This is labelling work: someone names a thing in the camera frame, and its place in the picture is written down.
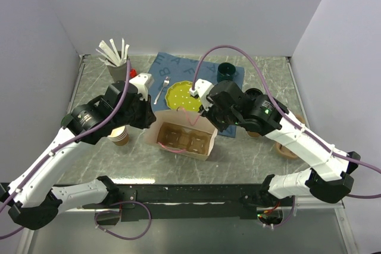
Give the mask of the brown paper cup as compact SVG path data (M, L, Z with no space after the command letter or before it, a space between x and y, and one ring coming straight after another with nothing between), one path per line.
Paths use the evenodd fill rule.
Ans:
M259 134L259 133L256 133L256 132L253 132L253 131L247 131L247 134L248 134L250 137L253 137L253 138L260 137L260 134Z

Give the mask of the pink paper gift bag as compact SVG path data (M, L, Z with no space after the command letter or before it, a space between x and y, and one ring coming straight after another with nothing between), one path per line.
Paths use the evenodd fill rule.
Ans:
M156 121L144 135L144 142L171 153L206 161L218 130L197 112L168 109L155 113Z

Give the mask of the brown pulp cup carrier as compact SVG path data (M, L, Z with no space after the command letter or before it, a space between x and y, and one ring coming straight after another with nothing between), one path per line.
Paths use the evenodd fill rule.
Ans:
M216 129L203 131L173 123L163 123L157 143L164 149L189 155L208 155Z

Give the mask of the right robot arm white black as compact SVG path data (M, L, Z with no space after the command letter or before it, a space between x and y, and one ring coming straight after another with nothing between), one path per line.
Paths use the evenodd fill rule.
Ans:
M218 130L239 126L289 149L309 165L298 173L268 175L254 195L259 206L271 206L289 196L313 195L336 203L348 195L354 184L355 164L334 157L336 148L324 149L309 136L309 129L283 104L277 110L268 95L256 88L243 92L233 81L212 84L199 79L189 93L199 98L199 112Z

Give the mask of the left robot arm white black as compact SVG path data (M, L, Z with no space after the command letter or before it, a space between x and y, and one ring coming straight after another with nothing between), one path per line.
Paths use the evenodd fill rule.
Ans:
M67 114L52 143L17 179L1 184L1 202L9 206L14 223L38 230L57 215L76 207L114 206L119 188L106 175L90 182L57 187L56 183L84 152L119 127L150 128L156 117L148 89L154 79L140 73L129 81L108 86L104 95L79 105Z

